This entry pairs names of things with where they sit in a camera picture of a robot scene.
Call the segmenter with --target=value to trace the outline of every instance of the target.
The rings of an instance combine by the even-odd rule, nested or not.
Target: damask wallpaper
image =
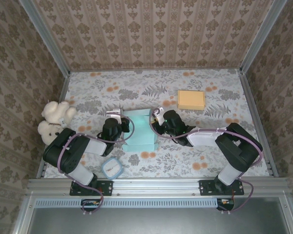
[[[17,0],[0,0],[0,234],[13,228],[43,143],[37,132],[63,77]]]
[[[293,195],[293,0],[288,0],[247,72],[280,176]]]
[[[239,67],[273,0],[33,0],[72,71]]]

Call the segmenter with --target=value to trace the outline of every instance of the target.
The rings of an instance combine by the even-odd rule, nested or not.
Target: white teddy bear
[[[43,109],[41,115],[45,118],[38,126],[38,133],[46,145],[52,141],[70,124],[74,115],[77,113],[76,108],[69,107],[67,101],[57,103],[49,102]]]

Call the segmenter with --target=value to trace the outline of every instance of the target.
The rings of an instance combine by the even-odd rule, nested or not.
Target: gray leaf pattern
[[[179,110],[178,90],[205,91],[205,109]],[[188,125],[215,129],[234,121],[257,137],[235,69],[72,73],[65,99],[78,110],[69,127],[93,136],[102,131],[106,111],[163,106],[166,111],[175,110]],[[216,176],[227,164],[224,155],[215,147],[183,147],[163,138],[157,141],[159,146],[154,152],[124,152],[121,144],[115,144],[107,157],[87,153],[81,163],[98,177],[104,177],[101,165],[115,157],[124,168],[121,178]],[[267,166],[262,163],[248,170],[246,175],[268,175]],[[62,175],[48,165],[45,177]],[[10,181],[14,178],[16,176],[11,174]]]

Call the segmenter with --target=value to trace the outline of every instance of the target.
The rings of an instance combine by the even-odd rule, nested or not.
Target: mounting plate
[[[231,186],[231,189],[227,189],[224,193],[220,193],[215,189],[215,182],[213,179],[202,179],[199,180],[199,189],[201,196],[211,196],[211,195],[229,195],[232,196],[232,192],[234,195],[244,195],[243,185],[240,180],[235,180]]]
[[[113,181],[112,180],[98,180],[96,189],[102,192],[104,196],[112,196]],[[93,190],[83,188],[72,182],[70,186],[69,195],[71,196],[99,196],[99,194]]]

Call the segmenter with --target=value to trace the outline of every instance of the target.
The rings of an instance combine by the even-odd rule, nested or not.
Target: wire
[[[150,125],[152,131],[153,131],[156,135],[158,135],[159,137],[162,137],[162,138],[165,138],[165,139],[172,139],[172,140],[174,140],[174,139],[177,139],[177,138],[185,137],[185,136],[187,136],[187,135],[189,135],[189,134],[199,133],[199,132],[217,132],[217,133],[226,133],[226,134],[230,134],[230,135],[232,135],[232,136],[238,137],[238,138],[240,138],[240,139],[242,139],[242,140],[245,140],[246,142],[248,142],[249,144],[251,144],[251,145],[252,145],[252,146],[258,151],[259,159],[258,159],[256,162],[254,162],[250,167],[253,167],[253,166],[257,165],[257,164],[260,163],[261,160],[263,159],[263,152],[259,149],[259,147],[258,147],[253,141],[251,141],[250,139],[248,139],[248,138],[246,138],[245,136],[240,135],[240,134],[238,134],[238,133],[233,133],[233,132],[230,132],[230,131],[227,131],[227,130],[223,130],[223,129],[219,129],[219,128],[217,128],[217,129],[198,129],[198,130],[190,131],[190,132],[188,132],[188,133],[185,133],[185,134],[182,134],[182,135],[179,135],[179,136],[170,136],[170,137],[169,137],[169,136],[162,136],[162,135],[159,134],[157,131],[155,131],[155,129],[153,128],[153,126],[152,126],[152,124],[151,124],[151,117],[152,117],[152,115],[153,115],[156,111],[159,112],[160,109],[156,108],[156,109],[154,109],[154,110],[152,111],[152,113],[151,113],[151,115],[150,115],[150,117],[149,117],[149,125]],[[239,206],[238,208],[233,209],[233,210],[231,210],[231,211],[225,211],[225,212],[227,212],[227,213],[235,212],[235,211],[240,210],[240,209],[241,209],[243,206],[245,206],[245,204],[249,201],[249,199],[251,198],[251,196],[252,196],[252,194],[253,194],[253,192],[254,192],[254,186],[253,186],[251,183],[249,183],[249,182],[247,182],[247,181],[245,181],[245,180],[242,180],[242,179],[240,178],[243,174],[244,174],[244,172],[242,172],[242,173],[238,176],[237,179],[240,180],[242,183],[249,184],[249,185],[251,186],[251,192],[250,192],[249,196],[247,197],[247,199],[243,202],[243,204],[242,204],[241,206]]]
[[[63,149],[61,150],[61,153],[60,153],[60,155],[59,155],[59,159],[58,159],[58,162],[57,162],[57,168],[58,168],[58,171],[59,171],[61,174],[64,174],[67,178],[73,180],[73,181],[74,181],[76,184],[78,184],[79,186],[81,186],[81,187],[83,187],[83,188],[86,188],[86,189],[93,190],[93,191],[97,192],[97,193],[100,195],[100,197],[101,197],[101,198],[100,198],[100,201],[101,201],[101,202],[100,202],[100,204],[98,205],[98,207],[97,207],[93,212],[96,212],[96,211],[102,206],[103,201],[104,201],[104,196],[103,196],[103,194],[102,194],[99,190],[97,190],[97,189],[95,189],[95,188],[92,188],[92,187],[89,187],[89,186],[86,186],[86,185],[83,185],[82,183],[80,183],[79,181],[75,180],[75,179],[74,179],[73,177],[71,177],[70,175],[64,173],[64,172],[61,170],[61,160],[62,160],[62,157],[63,157],[63,154],[64,154],[66,148],[69,146],[69,144],[72,142],[72,140],[73,140],[74,138],[76,138],[76,137],[79,137],[79,136],[85,136],[85,137],[88,137],[88,138],[91,138],[91,139],[95,139],[95,140],[97,140],[97,141],[102,141],[102,142],[105,142],[105,143],[121,143],[121,142],[125,142],[126,140],[128,140],[129,138],[131,138],[131,136],[133,135],[133,133],[134,133],[134,131],[135,131],[135,124],[133,123],[133,121],[132,121],[130,118],[128,118],[127,116],[123,116],[123,115],[118,114],[118,113],[113,113],[113,115],[118,115],[118,116],[124,117],[124,118],[128,119],[128,120],[131,122],[131,124],[132,124],[132,132],[131,132],[131,134],[130,134],[127,138],[125,138],[125,139],[123,139],[123,140],[110,141],[110,140],[99,139],[99,138],[94,137],[94,136],[88,136],[87,134],[83,134],[83,133],[76,133],[76,134],[73,135],[73,136],[67,141],[67,143],[63,146]],[[87,212],[87,211],[84,210],[84,205],[85,205],[85,203],[84,203],[83,206],[82,206],[82,211],[84,212],[84,214],[85,214],[85,213],[90,213],[90,212]]]

